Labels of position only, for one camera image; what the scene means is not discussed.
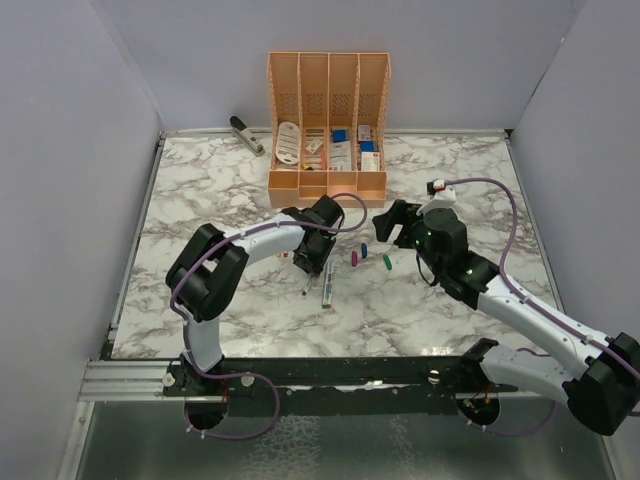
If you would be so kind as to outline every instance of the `wire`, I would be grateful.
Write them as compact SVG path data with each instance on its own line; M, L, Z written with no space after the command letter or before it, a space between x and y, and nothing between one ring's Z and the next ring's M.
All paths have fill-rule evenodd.
M422 264L420 263L420 254L418 252L416 252L416 263L418 264L418 272L420 272L420 276L422 277L422 279L430 287L435 287L438 284L438 277L434 274L433 282L430 282L429 280L426 279L426 277L424 276L424 273L422 273Z
M229 382L224 380L222 385L224 387L222 392L222 403L224 403L224 411L226 413L226 411L229 410Z
M467 420L467 425L470 425L472 427L475 427L479 430L482 430L483 432L490 433L492 435L497 435L499 437L528 437L530 435L535 435L536 433L539 433L542 430L544 430L553 421L553 419L558 414L559 410L560 410L559 405L556 402L553 402L553 410L551 410L551 413L549 414L549 416L545 418L542 421L542 423L540 423L539 425L536 425L535 427L527 428L525 430L513 430L513 431L498 430L498 429L493 429L491 427L488 427L486 425L479 425L473 422L472 420L470 420L469 418L467 418L461 411L458 411L458 415L460 415L462 418Z
M531 350L530 348L527 348L527 347L520 347L520 348L516 349L516 352L527 352L527 353L530 353L531 355L535 355L536 357L550 357L551 356L548 353L538 353L535 350Z
M202 255L191 266L191 268L189 270L187 270L187 272L184 274L182 279L178 282L178 284L174 288L173 292L171 293L171 298L169 299L169 308L171 308L171 310L173 310L178 315L180 315L182 317L182 319L184 320L183 321L183 327L182 327L182 340L184 342L184 347L185 347L185 352L184 353L187 356L187 359L189 360L189 363L191 364L191 366L193 367L195 372L198 375L200 375L202 378L206 378L206 379L209 379L209 380L217 380L217 381L231 380L231 379L234 379L234 378L241 378L241 377L253 377L253 378L257 379L257 380L261 380L264 383L266 383L269 386L269 388L271 388L271 391L273 392L273 396L274 396L274 399L275 399L275 405L274 405L274 409L273 409L274 411L273 411L272 417L269 419L269 422L267 423L267 425L262 427L260 430L257 430L256 432L242 434L242 435L229 435L229 434L223 434L223 433L208 432L206 430L198 430L197 428L194 428L193 425L190 424L189 417L188 417L188 414L186 413L186 409L185 409L185 419L186 419L186 422L189 424L189 428L187 429L187 431L195 431L195 432L199 433L202 436L202 438L211 437L211 438L218 438L218 439L221 439L221 440L250 440L252 438L257 438L257 437L267 433L276 424L276 422L278 420L278 416L280 414L280 396L278 395L278 390L277 390L276 386L273 384L273 382L271 380L269 380L267 377L265 377L264 375L260 375L259 373L227 373L227 374L222 374L222 375L214 375L214 374L210 374L210 373L207 373L207 372L203 371L198 366L198 364L195 361L195 358L193 356L193 352L191 351L191 341L189 340L189 319L190 319L190 317L189 317L189 314L187 313L187 311L184 310L183 308L181 308L177 303L178 296L180 295L180 291L182 290L184 285L187 283L189 278L191 278L191 276L194 274L194 272L196 270L198 270L198 268L200 268L202 266L202 264L204 264L204 262L207 261L208 258L211 258L211 256L215 252L220 250L222 247L224 247L228 243L231 243L231 242L233 242L235 240L238 240L240 238L243 238L245 236L251 236L251 235L253 235L255 233L258 233L258 232L261 232L263 230L268 230L268 229L271 229L271 228L278 228L280 226L309 227L309 228L313 228L313 229L316 229L316 230L322 230L322 231L331 232L331 233L348 233L348 232L354 232L354 231L358 230L367 221L367 206L365 205L364 201L360 197L358 197L357 195L355 195L353 193L348 193L348 192L337 193L337 194L333 195L331 198L338 198L338 197L351 197L351 198L354 198L355 200L357 200L358 203L360 203L360 206L362 207L362 219L356 225L354 225L352 227L347 227L347 228L334 228L334 227L325 227L323 225L317 225L315 223L310 223L310 222L297 222L297 221L293 221L293 220L286 220L284 222L279 222L279 223L272 222L272 223L267 223L267 224L263 224L263 225L257 225L257 226L255 226L253 228L250 228L250 229L248 229L248 230L246 230L244 232L236 233L234 235L226 237L223 240L221 240L220 242L218 242L217 244L215 244L213 247L211 247L209 250L207 250L204 253L204 255Z
M505 271L505 263L507 260L507 255L509 254L509 250L511 250L511 247L513 246L513 243L515 242L515 238L516 238L516 228L518 226L518 207L516 206L516 199L514 198L513 193L511 193L511 190L509 190L509 188L504 183L498 180L494 180L493 178L486 178L486 177L463 178L460 180L446 180L444 183L445 185L448 186L448 185L459 185L462 183L474 183L474 182L491 183L493 185L500 187L507 194L507 197L509 197L509 202L511 203L511 212L513 215L511 233L509 234L509 240L507 241L507 245L504 247L504 250L502 251L502 255L500 256L500 265L499 265L500 276L502 277L502 280L507 285L507 287L509 287L509 289L520 299L520 301L522 301L522 303L529 305L533 310L540 313L542 316L544 316L548 320L551 320L553 323L555 323L558 327L565 330L567 333L570 333L571 335L577 337L578 339L580 339L580 341L585 343L590 343L591 345L595 346L599 350L609 355L616 362L618 362L627 372L629 372L636 379L636 381L640 382L640 372L638 372L635 368L633 368L633 366L629 362L627 362L624 358L622 358L620 355L618 355L616 352L611 350L606 345L598 342L597 340L593 340L588 335L585 335L579 330L576 330L575 328L573 328L572 326L567 325L559 317L557 317L551 312L548 312L540 304L532 301L531 298L527 297L525 294L519 291L516 288L516 286L511 282L511 280L509 280L509 277L507 276L507 272Z
M481 393L485 394L485 398L489 395L489 390L491 390L491 385L489 385L487 388L483 388L482 390L480 390L478 393L476 393L473 397L471 397L469 400L473 400L474 398L476 398L478 395L480 395Z

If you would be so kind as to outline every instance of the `blue object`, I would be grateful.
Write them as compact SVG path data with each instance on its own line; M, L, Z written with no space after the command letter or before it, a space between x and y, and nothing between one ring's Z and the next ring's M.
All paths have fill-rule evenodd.
M361 152L375 152L376 146L373 142L360 142L360 151Z
M333 131L333 143L346 142L346 141L347 141L347 131L346 130L334 130Z

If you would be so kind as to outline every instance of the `orange desk organizer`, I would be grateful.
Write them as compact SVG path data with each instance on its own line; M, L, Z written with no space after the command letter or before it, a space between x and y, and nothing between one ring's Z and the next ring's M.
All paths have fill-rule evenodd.
M269 171L272 207L309 207L322 195L351 192L369 207L383 207L387 197L384 130L391 64L387 53L272 52L267 67L271 101L273 154ZM278 168L278 125L293 122L300 127L302 146L296 169ZM371 126L371 139L380 152L380 171L360 171L358 125ZM331 132L348 130L351 171L332 171L328 147ZM305 146L313 138L323 140L315 153ZM315 162L313 170L304 165ZM343 207L357 207L347 197Z

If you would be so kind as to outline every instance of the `label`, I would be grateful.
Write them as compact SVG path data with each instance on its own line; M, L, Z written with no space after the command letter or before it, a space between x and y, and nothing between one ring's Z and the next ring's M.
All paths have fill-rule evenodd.
M358 141L368 142L371 140L371 126L358 125Z
M360 171L379 172L380 171L380 153L379 152L362 152L362 157L360 161Z
M320 140L319 138L315 138L307 145L307 152L316 153L316 151L321 146L322 146L322 140Z

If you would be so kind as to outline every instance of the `marker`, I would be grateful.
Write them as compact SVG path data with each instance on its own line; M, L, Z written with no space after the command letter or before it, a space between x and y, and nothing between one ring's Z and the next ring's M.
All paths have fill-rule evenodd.
M307 284L302 289L302 296L305 296L307 293L309 293L309 290L311 290L311 288L313 287L313 284L315 283L316 278L318 278L317 275L314 275L313 273L309 274L309 278L307 279Z
M333 289L333 263L328 262L324 270L324 285L322 287L322 308L331 308Z

